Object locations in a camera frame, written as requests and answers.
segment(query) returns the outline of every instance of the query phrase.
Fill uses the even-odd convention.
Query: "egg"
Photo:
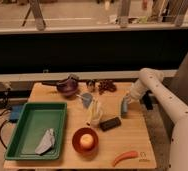
[[[91,134],[84,134],[81,136],[79,143],[81,148],[88,150],[93,147],[94,138]]]

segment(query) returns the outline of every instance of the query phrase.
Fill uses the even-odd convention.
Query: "floor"
[[[41,11],[49,28],[78,27],[78,26],[106,26],[110,23],[111,16],[118,11],[118,2],[110,4],[109,10],[105,10],[104,3],[84,0],[59,0],[55,3],[41,4]],[[142,10],[141,0],[131,1],[129,17],[140,18],[145,23],[151,14],[152,2],[149,0],[147,10]],[[0,4],[0,29],[23,29],[35,27],[33,15],[30,14],[26,25],[22,27],[24,17],[29,5]],[[188,23],[188,11],[184,23]]]
[[[154,149],[154,153],[157,161],[157,169],[155,170],[142,170],[142,171],[166,171],[168,166],[168,156],[169,156],[169,140],[167,138],[167,134],[165,132],[163,122],[160,117],[158,105],[154,104],[153,110],[146,110],[145,106],[143,106],[143,113],[146,119],[150,139],[152,142],[152,146]],[[0,125],[1,123],[9,117],[9,114],[5,114],[0,117]],[[11,136],[12,130],[14,128],[14,124],[8,123],[2,130],[2,138],[4,142],[7,144],[9,138]],[[3,162],[4,162],[4,152],[5,149],[0,143],[0,171],[3,171]]]

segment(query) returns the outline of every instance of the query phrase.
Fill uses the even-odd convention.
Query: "small bottle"
[[[95,85],[96,81],[95,80],[87,80],[86,81],[87,89],[89,92],[94,92],[95,91]]]

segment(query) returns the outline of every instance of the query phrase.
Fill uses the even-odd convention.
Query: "orange bowl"
[[[88,149],[83,148],[80,143],[81,137],[85,134],[90,134],[93,137],[93,145],[91,146],[91,148],[88,148]],[[75,151],[85,156],[91,155],[96,151],[98,142],[99,140],[98,140],[98,136],[96,132],[93,129],[87,128],[87,127],[80,128],[79,130],[77,130],[74,133],[73,139],[72,139],[72,145]]]

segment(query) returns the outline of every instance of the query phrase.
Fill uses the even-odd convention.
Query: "black wall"
[[[176,69],[188,29],[0,35],[0,74]]]

